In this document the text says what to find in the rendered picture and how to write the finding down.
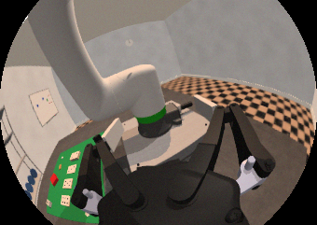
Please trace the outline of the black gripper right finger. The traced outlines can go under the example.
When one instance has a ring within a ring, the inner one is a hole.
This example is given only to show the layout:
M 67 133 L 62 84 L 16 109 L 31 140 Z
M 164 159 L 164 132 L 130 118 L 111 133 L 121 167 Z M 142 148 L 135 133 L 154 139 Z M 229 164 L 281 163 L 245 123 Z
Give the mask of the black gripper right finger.
M 260 143 L 259 138 L 241 107 L 232 103 L 228 108 L 194 95 L 196 110 L 210 124 L 185 168 L 168 187 L 168 195 L 176 204 L 187 204 L 196 196 L 208 169 L 213 171 L 221 147 L 225 123 L 229 123 L 238 153 L 240 169 L 236 180 L 241 195 L 256 190 L 267 179 L 276 162 Z

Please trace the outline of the green cloth mat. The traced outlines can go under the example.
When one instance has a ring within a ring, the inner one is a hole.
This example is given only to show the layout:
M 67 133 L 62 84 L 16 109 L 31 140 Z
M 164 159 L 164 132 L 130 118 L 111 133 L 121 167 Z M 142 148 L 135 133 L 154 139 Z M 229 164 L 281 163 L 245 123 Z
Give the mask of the green cloth mat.
M 59 181 L 57 182 L 55 186 L 53 186 L 50 181 L 49 190 L 48 190 L 48 200 L 52 202 L 52 206 L 49 207 L 47 205 L 47 213 L 59 218 L 65 218 L 72 221 L 85 222 L 85 223 L 99 223 L 99 217 L 93 217 L 92 215 L 89 215 L 87 217 L 85 214 L 86 212 L 82 211 L 81 209 L 79 209 L 78 207 L 74 206 L 71 203 L 71 198 L 70 198 L 70 207 L 61 204 L 62 195 L 67 195 L 71 197 L 73 195 L 85 146 L 89 143 L 92 143 L 93 146 L 96 145 L 92 138 L 72 148 L 69 148 L 60 154 L 59 159 L 57 160 L 57 163 L 53 171 L 53 173 L 57 176 Z M 70 158 L 72 153 L 75 153 L 77 151 L 81 151 L 79 159 L 71 162 Z M 60 164 L 62 165 L 61 170 L 59 170 Z M 72 174 L 67 174 L 68 167 L 75 164 L 77 164 L 76 171 Z M 72 188 L 63 189 L 62 188 L 63 182 L 65 179 L 68 179 L 68 178 L 73 179 Z

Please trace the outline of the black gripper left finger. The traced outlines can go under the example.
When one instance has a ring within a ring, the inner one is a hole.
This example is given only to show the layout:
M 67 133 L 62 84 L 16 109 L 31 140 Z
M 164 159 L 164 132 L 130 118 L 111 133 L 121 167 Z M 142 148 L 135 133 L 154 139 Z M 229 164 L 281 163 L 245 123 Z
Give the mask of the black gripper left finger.
M 97 205 L 103 198 L 101 160 L 113 192 L 122 204 L 137 209 L 145 203 L 144 195 L 128 179 L 111 153 L 124 131 L 120 119 L 115 119 L 102 136 L 97 134 L 92 138 L 96 145 L 85 146 L 71 203 L 94 217 L 99 216 Z

